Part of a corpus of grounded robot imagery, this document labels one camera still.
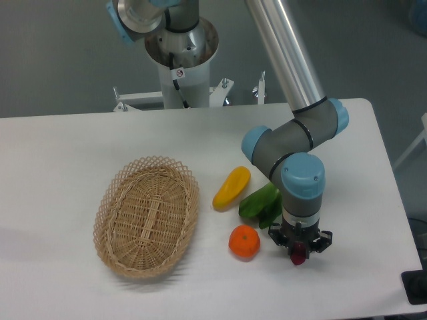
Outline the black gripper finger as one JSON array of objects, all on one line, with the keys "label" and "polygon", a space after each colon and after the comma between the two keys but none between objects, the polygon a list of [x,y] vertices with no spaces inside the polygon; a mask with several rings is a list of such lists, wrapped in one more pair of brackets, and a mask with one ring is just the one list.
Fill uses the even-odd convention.
[{"label": "black gripper finger", "polygon": [[333,233],[331,231],[318,229],[308,240],[304,241],[304,257],[309,259],[311,253],[323,252],[332,244],[332,240]]},{"label": "black gripper finger", "polygon": [[285,247],[289,257],[294,250],[294,226],[289,223],[273,223],[268,228],[268,235],[279,247]]}]

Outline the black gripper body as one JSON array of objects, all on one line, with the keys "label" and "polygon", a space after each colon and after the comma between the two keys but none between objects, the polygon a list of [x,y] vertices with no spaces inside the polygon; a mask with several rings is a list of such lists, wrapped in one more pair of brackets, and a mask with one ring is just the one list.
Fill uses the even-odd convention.
[{"label": "black gripper body", "polygon": [[282,219],[280,231],[287,239],[285,247],[291,250],[294,247],[294,243],[301,242],[305,245],[307,250],[314,250],[314,241],[320,237],[318,225],[319,221],[309,227],[304,227],[303,225],[296,227],[288,223],[285,219]]}]

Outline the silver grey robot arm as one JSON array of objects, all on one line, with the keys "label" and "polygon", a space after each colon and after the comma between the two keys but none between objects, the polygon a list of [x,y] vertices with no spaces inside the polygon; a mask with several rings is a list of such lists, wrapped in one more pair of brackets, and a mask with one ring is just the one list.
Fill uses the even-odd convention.
[{"label": "silver grey robot arm", "polygon": [[[269,236],[295,264],[332,244],[318,227],[326,183],[323,163],[311,150],[348,125],[346,108],[323,92],[285,1],[248,1],[293,118],[277,129],[264,126],[243,138],[242,152],[282,194],[282,223]],[[197,1],[109,1],[107,10],[121,38],[144,39],[159,67],[167,109],[207,107],[210,59],[218,48],[211,23]]]}]

